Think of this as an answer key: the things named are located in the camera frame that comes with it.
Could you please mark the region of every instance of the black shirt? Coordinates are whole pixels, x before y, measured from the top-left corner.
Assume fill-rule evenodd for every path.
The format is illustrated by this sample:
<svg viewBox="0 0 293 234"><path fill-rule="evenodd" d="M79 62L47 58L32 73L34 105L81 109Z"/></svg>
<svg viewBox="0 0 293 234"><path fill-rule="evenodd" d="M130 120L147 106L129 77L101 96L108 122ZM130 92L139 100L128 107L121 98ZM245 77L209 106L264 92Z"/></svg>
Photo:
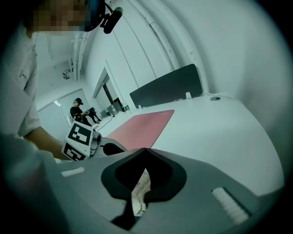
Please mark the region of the black shirt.
<svg viewBox="0 0 293 234"><path fill-rule="evenodd" d="M75 107L73 106L72 108L70 108L70 114L72 116L72 118L74 118L75 114L82 114L82 110L79 107Z"/></svg>

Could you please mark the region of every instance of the white wall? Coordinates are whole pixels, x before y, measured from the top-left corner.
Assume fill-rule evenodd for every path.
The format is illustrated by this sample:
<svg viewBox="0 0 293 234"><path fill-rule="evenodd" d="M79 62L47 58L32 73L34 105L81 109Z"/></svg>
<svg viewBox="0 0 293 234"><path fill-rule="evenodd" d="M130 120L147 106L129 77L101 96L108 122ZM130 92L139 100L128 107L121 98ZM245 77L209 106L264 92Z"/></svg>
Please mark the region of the white wall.
<svg viewBox="0 0 293 234"><path fill-rule="evenodd" d="M273 22L250 1L161 0L191 35L203 61L210 92L239 98L272 140L287 176L292 166L292 58ZM188 55L152 1L144 5L168 36L181 65Z"/></svg>
<svg viewBox="0 0 293 234"><path fill-rule="evenodd" d="M117 6L123 7L123 17L111 34L104 34L101 28L91 33L83 67L93 94L97 91L103 70L107 68L119 99L134 109L129 94L170 70L139 13L124 0L115 1L114 7Z"/></svg>
<svg viewBox="0 0 293 234"><path fill-rule="evenodd" d="M192 37L205 67L210 92L229 92L245 104L268 133L287 176L293 162L290 144L293 129L289 127L293 119L290 102L293 70L292 58L278 29L264 11L249 1L161 1ZM164 13L152 0L139 2L167 35L180 65L190 64ZM92 47L86 48L88 58L84 60L86 80L94 92L107 60L121 95L134 108L129 93L158 77L153 59L147 54L156 49L146 43L143 22L127 6L127 0L117 0L115 4L124 8L124 18L118 22L115 34L105 35L99 29L93 33ZM168 73L165 68L160 75L164 73Z"/></svg>
<svg viewBox="0 0 293 234"><path fill-rule="evenodd" d="M46 70L53 65L68 61L73 48L74 32L38 33L36 38L36 52L39 70Z"/></svg>
<svg viewBox="0 0 293 234"><path fill-rule="evenodd" d="M102 111L97 101L91 95L91 91L85 82L84 75L81 75L81 80L74 81L73 79L65 80L62 78L62 72L66 69L66 64L56 66L54 69L47 69L43 72L39 72L38 79L38 91L36 96L37 110L41 109L45 105L53 102L57 98L60 98L66 94L74 92L78 89L82 89L87 102L90 106L94 107L97 111L97 115Z"/></svg>

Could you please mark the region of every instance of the black opening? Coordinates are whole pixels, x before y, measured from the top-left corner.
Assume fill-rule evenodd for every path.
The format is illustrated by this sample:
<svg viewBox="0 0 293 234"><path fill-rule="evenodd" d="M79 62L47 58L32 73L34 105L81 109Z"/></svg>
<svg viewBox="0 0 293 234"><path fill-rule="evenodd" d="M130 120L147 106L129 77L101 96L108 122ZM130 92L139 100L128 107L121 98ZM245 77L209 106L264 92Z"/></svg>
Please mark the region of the black opening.
<svg viewBox="0 0 293 234"><path fill-rule="evenodd" d="M151 179L151 190L144 196L146 205L170 200L186 183L186 172L180 164L146 148L105 168L101 176L103 185L112 197L127 201L124 213L112 223L126 230L130 230L136 222L131 192L145 169Z"/></svg>
<svg viewBox="0 0 293 234"><path fill-rule="evenodd" d="M108 90L106 84L103 85L103 88L104 88L104 90L105 90L105 93L106 93L106 95L107 95L107 97L108 97L108 99L109 99L111 105L112 105L114 102L113 102L112 96L111 96L111 94L110 94L110 92L109 92L109 90Z"/></svg>
<svg viewBox="0 0 293 234"><path fill-rule="evenodd" d="M119 106L121 107L121 109L118 108L119 111L121 110L121 111L125 112L125 109L124 109L124 107L122 106L122 103L120 102L120 100L119 100L118 97L114 100L114 103L116 103L116 102L117 102L117 103L119 104Z"/></svg>
<svg viewBox="0 0 293 234"><path fill-rule="evenodd" d="M117 145L115 145L113 143L105 144L103 147L103 151L104 151L105 155L107 155L107 156L124 152L123 149L119 148Z"/></svg>

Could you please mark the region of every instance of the man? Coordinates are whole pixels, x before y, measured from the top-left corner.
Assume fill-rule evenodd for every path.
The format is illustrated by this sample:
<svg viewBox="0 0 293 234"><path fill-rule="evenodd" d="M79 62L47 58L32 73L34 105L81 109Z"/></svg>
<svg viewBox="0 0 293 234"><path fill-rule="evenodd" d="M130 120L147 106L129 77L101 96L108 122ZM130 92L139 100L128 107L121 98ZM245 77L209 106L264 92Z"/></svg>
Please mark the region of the man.
<svg viewBox="0 0 293 234"><path fill-rule="evenodd" d="M80 98L76 98L73 101L73 107L70 108L70 114L72 118L74 118L76 121L81 122L83 124L86 124L91 127L91 124L88 122L86 116L86 112L82 112L82 110L79 108L80 105L83 105Z"/></svg>
<svg viewBox="0 0 293 234"><path fill-rule="evenodd" d="M73 31L85 24L93 0L37 0L32 12L12 34L0 58L0 133L33 142L54 157L67 160L62 143L40 124L34 104L38 67L35 32Z"/></svg>
<svg viewBox="0 0 293 234"><path fill-rule="evenodd" d="M90 111L90 112L89 112L88 116L89 116L90 118L92 118L92 120L93 120L95 123L99 124L101 120L100 120L100 118L97 116L96 109L92 107L92 108L90 108L89 111Z"/></svg>

